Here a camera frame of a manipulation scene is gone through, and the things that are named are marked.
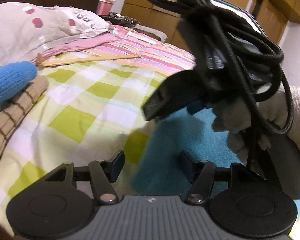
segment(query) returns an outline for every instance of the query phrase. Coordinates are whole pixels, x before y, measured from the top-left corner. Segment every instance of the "pink dot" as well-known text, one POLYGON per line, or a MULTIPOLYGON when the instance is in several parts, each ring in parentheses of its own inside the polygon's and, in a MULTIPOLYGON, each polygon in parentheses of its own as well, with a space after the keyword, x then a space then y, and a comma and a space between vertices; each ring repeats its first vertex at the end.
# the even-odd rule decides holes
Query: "pink dot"
POLYGON ((34 18, 34 19, 32 20, 32 23, 34 24, 34 26, 35 26, 37 29, 40 29, 40 28, 42 28, 42 26, 43 26, 43 22, 42 22, 42 20, 41 20, 40 18, 34 18))
POLYGON ((34 13, 34 9, 31 8, 30 10, 27 10, 26 13, 27 13, 27 14, 32 14, 32 13, 34 13))
POLYGON ((70 25, 70 26, 75 26, 75 22, 74 22, 73 19, 69 19, 69 25, 70 25))

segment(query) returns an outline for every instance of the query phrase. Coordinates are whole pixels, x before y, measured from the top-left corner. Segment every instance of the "white power strip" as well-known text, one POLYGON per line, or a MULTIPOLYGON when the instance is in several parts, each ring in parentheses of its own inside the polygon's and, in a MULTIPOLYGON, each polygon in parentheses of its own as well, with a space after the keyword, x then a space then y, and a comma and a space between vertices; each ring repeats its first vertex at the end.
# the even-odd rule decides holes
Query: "white power strip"
POLYGON ((131 36, 131 37, 135 37, 135 38, 137 38, 137 39, 139 39, 141 41, 149 42, 149 43, 154 44, 154 45, 157 44, 155 41, 153 41, 153 40, 151 40, 151 39, 149 39, 149 38, 147 38, 145 36, 141 36, 141 35, 135 34, 132 31, 128 31, 127 35, 131 36))

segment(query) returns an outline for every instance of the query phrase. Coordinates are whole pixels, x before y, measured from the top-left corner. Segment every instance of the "bed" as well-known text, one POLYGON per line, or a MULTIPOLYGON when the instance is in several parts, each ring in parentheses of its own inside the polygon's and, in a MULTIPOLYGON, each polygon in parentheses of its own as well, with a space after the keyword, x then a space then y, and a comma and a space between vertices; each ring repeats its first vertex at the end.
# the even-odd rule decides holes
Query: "bed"
MULTIPOLYGON (((44 7, 72 6, 92 12, 98 0, 0 0, 44 7)), ((13 133, 0 159, 0 223, 10 232, 5 215, 9 200, 64 162, 84 166, 109 159, 123 149, 125 167, 114 189, 119 196, 138 194, 130 179, 136 174, 156 123, 145 122, 141 106, 169 75, 191 69, 193 56, 173 45, 155 45, 127 35, 114 26, 115 41, 81 51, 58 53, 48 60, 96 55, 140 54, 140 58, 44 68, 48 89, 13 133)), ((88 192, 87 185, 80 185, 88 192)), ((300 220, 291 232, 300 239, 300 220)))

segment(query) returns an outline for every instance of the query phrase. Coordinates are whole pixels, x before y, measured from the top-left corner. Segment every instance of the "polka dot pillow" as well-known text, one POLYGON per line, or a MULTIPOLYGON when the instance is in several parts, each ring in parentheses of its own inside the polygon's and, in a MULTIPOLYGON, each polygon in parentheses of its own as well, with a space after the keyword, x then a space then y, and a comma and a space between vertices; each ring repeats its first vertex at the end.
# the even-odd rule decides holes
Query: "polka dot pillow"
POLYGON ((45 8, 28 3, 0 4, 0 65, 30 61, 61 44, 96 37, 109 23, 73 7, 45 8))

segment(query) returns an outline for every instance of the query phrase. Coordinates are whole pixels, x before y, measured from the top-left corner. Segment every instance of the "metal screw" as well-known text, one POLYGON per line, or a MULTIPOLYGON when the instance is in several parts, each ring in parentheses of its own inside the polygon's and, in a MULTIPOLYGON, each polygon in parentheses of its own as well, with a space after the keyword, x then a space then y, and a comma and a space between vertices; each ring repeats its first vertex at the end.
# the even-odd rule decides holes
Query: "metal screw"
POLYGON ((203 200, 203 196, 200 194, 191 194, 188 196, 188 200, 192 203, 199 203, 203 200))
POLYGON ((100 200, 102 200, 103 202, 112 202, 115 201, 115 195, 110 194, 110 193, 106 193, 106 194, 102 194, 100 196, 100 200))

